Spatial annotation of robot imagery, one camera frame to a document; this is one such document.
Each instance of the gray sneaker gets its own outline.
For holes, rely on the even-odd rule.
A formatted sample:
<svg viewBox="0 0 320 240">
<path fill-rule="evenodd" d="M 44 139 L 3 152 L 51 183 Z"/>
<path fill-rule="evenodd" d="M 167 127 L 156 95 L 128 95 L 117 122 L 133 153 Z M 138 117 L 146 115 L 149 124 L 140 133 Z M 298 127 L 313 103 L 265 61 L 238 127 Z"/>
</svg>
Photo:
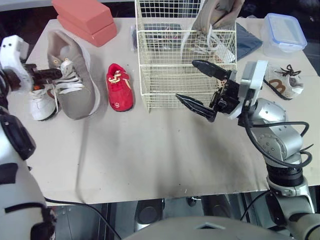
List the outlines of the gray sneaker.
<svg viewBox="0 0 320 240">
<path fill-rule="evenodd" d="M 86 65 L 90 59 L 85 59 L 81 47 L 62 31 L 50 31 L 47 57 L 49 68 L 59 68 L 62 73 L 53 84 L 64 113 L 74 120 L 93 114 L 99 107 L 100 93 Z"/>
</svg>

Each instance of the shoe sole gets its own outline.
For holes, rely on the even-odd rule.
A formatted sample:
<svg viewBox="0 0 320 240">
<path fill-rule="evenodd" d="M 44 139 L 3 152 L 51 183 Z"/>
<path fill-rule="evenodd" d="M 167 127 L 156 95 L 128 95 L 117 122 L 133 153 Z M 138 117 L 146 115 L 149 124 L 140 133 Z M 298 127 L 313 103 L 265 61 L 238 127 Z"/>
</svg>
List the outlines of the shoe sole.
<svg viewBox="0 0 320 240">
<path fill-rule="evenodd" d="M 292 100 L 293 99 L 293 98 L 287 98 L 287 97 L 283 96 L 280 92 L 277 91 L 277 89 L 274 88 L 274 86 L 269 84 L 265 79 L 263 79 L 263 81 L 264 81 L 265 84 L 267 84 L 271 88 L 272 91 L 275 92 L 275 94 L 277 94 L 283 100 Z"/>
<path fill-rule="evenodd" d="M 54 115 L 56 115 L 56 113 L 57 113 L 57 107 L 55 107 L 55 108 L 54 108 L 53 113 L 51 113 L 51 114 L 50 114 L 50 116 L 46 117 L 45 119 L 37 120 L 37 121 L 38 121 L 38 122 L 44 122 L 44 121 L 47 121 L 47 120 L 49 120 L 49 119 L 53 118 L 53 117 L 54 117 Z"/>
<path fill-rule="evenodd" d="M 117 110 L 115 110 L 114 108 L 112 108 L 112 109 L 115 110 L 115 111 L 118 112 L 118 113 L 124 113 L 124 112 L 130 111 L 130 110 L 133 109 L 133 108 L 134 108 L 134 106 L 132 105 L 130 108 L 128 108 L 127 110 L 123 110 L 123 111 L 117 111 Z"/>
<path fill-rule="evenodd" d="M 87 51 L 87 49 L 85 49 L 84 47 L 82 47 L 79 43 L 77 43 L 80 48 L 81 48 L 81 51 L 82 51 L 82 55 L 83 55 L 83 58 L 84 58 L 84 62 L 85 62 L 85 66 L 86 66 L 86 69 L 88 70 L 88 73 L 89 73 L 89 76 L 90 76 L 90 80 L 92 82 L 92 85 L 93 85 L 93 88 L 94 88 L 94 96 L 95 96 L 95 100 L 94 100 L 94 105 L 93 105 L 93 108 L 91 110 L 91 112 L 89 113 L 88 116 L 94 114 L 97 110 L 98 110 L 98 107 L 100 105 L 100 100 L 101 100 L 101 95 L 100 95 L 100 91 L 97 87 L 97 85 L 95 84 L 95 82 L 93 81 L 92 77 L 91 77 L 91 73 L 90 73 L 90 69 L 91 69 L 91 57 L 90 57 L 90 54 L 89 52 Z"/>
</svg>

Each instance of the red shoe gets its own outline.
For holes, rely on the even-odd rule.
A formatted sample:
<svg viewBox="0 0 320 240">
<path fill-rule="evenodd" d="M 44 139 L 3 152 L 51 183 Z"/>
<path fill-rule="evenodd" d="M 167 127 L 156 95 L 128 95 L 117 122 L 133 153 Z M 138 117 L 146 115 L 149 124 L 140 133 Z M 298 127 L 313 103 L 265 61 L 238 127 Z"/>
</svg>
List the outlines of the red shoe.
<svg viewBox="0 0 320 240">
<path fill-rule="evenodd" d="M 129 83 L 129 75 L 118 64 L 111 64 L 106 74 L 109 103 L 117 112 L 124 112 L 134 105 L 134 97 Z"/>
</svg>

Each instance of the white shoe sole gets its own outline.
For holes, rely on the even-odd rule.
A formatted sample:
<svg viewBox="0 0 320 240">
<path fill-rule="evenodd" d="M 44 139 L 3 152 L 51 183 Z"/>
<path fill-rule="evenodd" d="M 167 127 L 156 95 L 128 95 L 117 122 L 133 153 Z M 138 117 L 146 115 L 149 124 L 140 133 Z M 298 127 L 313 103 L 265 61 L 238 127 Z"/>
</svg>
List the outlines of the white shoe sole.
<svg viewBox="0 0 320 240">
<path fill-rule="evenodd" d="M 86 65 L 86 69 L 88 70 L 89 72 L 89 75 L 90 75 L 90 79 L 91 79 L 91 82 L 93 84 L 93 88 L 94 88 L 94 95 L 95 95 L 95 100 L 94 100 L 94 105 L 93 105 L 93 108 L 91 110 L 91 112 L 89 113 L 89 116 L 94 114 L 99 106 L 100 106 L 100 100 L 101 100 L 101 95 L 100 95 L 100 91 L 97 87 L 97 85 L 95 84 L 95 82 L 93 81 L 92 77 L 91 77 L 91 73 L 90 73 L 90 69 L 91 69 L 91 57 L 90 57 L 90 54 L 89 52 L 87 51 L 87 49 L 85 49 L 84 47 L 82 47 L 78 42 L 77 44 L 80 46 L 81 48 L 81 51 L 82 51 L 82 54 L 83 54 L 83 58 L 84 58 L 84 62 L 85 62 L 85 65 Z"/>
</svg>

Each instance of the dark blue cloth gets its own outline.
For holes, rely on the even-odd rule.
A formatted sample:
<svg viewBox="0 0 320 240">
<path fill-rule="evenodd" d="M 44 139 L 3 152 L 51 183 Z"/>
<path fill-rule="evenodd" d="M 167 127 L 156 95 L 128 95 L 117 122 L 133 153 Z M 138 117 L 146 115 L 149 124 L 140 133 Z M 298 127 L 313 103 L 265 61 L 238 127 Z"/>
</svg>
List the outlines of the dark blue cloth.
<svg viewBox="0 0 320 240">
<path fill-rule="evenodd" d="M 236 55 L 237 60 L 260 48 L 262 41 L 248 32 L 239 23 L 236 24 Z"/>
</svg>

